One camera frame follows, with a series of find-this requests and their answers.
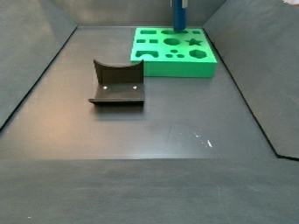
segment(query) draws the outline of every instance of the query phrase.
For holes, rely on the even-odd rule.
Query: circular hole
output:
[[[163,42],[168,46],[178,46],[182,43],[182,41],[178,38],[167,38]]]

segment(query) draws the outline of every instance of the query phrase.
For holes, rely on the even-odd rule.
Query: small green piece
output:
[[[211,78],[218,61],[202,29],[136,28],[131,62],[144,60],[144,76]]]

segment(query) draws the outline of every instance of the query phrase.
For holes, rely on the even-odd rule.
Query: hexagonal hole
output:
[[[182,43],[182,41],[178,38],[167,38],[163,42],[168,46],[178,46]]]
[[[190,51],[190,55],[196,58],[196,59],[203,59],[207,57],[207,53],[204,51],[200,51],[200,50],[192,50]]]

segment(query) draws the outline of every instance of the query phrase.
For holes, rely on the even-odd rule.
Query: star-shaped hole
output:
[[[202,45],[202,41],[192,38],[191,40],[186,40],[186,42],[190,43],[190,46],[200,46]]]

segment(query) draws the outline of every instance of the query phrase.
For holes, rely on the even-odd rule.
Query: white speck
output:
[[[211,145],[211,141],[208,140],[208,145],[210,145],[210,147],[212,148],[212,145]]]

